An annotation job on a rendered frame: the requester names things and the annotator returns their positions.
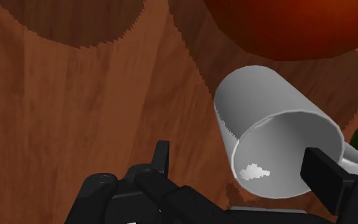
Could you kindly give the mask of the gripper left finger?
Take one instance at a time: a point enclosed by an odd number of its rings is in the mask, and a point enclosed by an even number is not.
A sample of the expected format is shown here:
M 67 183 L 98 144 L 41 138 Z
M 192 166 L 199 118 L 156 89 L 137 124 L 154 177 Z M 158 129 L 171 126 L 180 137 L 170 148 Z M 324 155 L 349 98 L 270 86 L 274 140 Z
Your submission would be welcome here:
M 158 141 L 149 164 L 133 165 L 123 179 L 87 177 L 64 224 L 227 224 L 228 215 L 190 186 L 168 176 L 169 142 Z

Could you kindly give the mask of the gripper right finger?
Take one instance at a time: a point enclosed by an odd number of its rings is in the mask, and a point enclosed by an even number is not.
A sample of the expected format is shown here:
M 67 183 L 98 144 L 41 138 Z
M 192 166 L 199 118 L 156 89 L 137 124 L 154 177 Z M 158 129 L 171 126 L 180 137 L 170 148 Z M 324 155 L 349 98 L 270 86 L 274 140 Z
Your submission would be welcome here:
M 301 178 L 326 209 L 337 216 L 335 224 L 358 224 L 358 175 L 341 168 L 318 148 L 306 148 Z

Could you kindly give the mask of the white mug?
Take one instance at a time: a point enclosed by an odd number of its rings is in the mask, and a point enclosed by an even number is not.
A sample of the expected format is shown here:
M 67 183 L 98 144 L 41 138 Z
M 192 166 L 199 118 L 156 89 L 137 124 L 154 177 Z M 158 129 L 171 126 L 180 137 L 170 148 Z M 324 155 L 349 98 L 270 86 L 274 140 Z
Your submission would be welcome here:
M 300 176 L 307 147 L 358 174 L 358 150 L 338 124 L 273 69 L 230 73 L 216 89 L 214 110 L 233 176 L 254 195 L 286 199 L 309 192 Z

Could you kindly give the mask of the red round fruit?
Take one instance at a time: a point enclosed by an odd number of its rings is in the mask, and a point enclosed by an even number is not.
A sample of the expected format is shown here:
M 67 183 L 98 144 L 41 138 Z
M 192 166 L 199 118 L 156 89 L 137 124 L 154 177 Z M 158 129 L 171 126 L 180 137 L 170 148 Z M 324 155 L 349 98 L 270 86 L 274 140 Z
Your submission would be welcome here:
M 358 48 L 358 0 L 202 0 L 241 49 L 272 60 L 326 59 Z

